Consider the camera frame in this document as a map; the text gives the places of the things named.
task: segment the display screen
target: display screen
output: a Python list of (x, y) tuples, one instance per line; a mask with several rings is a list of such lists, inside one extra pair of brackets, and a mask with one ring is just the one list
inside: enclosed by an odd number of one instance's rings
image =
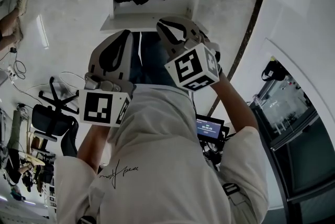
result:
[(197, 119), (197, 129), (199, 135), (211, 138), (218, 138), (220, 134), (221, 124)]

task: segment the forearm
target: forearm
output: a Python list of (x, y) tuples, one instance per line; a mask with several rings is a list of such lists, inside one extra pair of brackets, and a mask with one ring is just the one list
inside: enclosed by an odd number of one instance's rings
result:
[(77, 158), (87, 163), (96, 173), (100, 165), (109, 130), (110, 127), (92, 125), (78, 150)]
[(212, 85), (212, 88), (222, 101), (236, 132), (245, 126), (258, 129), (253, 112), (223, 74), (220, 75), (220, 81)]

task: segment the person's left arm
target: person's left arm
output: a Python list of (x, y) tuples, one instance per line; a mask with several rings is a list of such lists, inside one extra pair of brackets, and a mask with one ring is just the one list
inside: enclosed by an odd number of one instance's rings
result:
[(63, 156), (55, 161), (57, 223), (77, 223), (90, 206), (88, 189), (97, 175), (109, 127), (91, 126), (77, 158)]

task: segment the power strip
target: power strip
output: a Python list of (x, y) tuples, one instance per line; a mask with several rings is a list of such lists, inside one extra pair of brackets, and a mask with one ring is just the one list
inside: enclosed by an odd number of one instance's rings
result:
[(17, 79), (17, 75), (16, 75), (16, 73), (15, 73), (15, 71), (14, 71), (12, 65), (9, 65), (7, 69), (8, 69), (9, 72), (10, 72), (9, 78), (10, 78), (11, 80), (16, 80), (16, 79)]

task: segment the black bag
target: black bag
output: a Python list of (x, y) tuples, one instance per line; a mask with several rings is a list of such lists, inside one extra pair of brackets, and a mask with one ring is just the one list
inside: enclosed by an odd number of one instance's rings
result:
[(273, 60), (268, 63), (262, 72), (262, 80), (265, 82), (276, 80), (282, 81), (288, 74), (287, 70), (278, 61)]

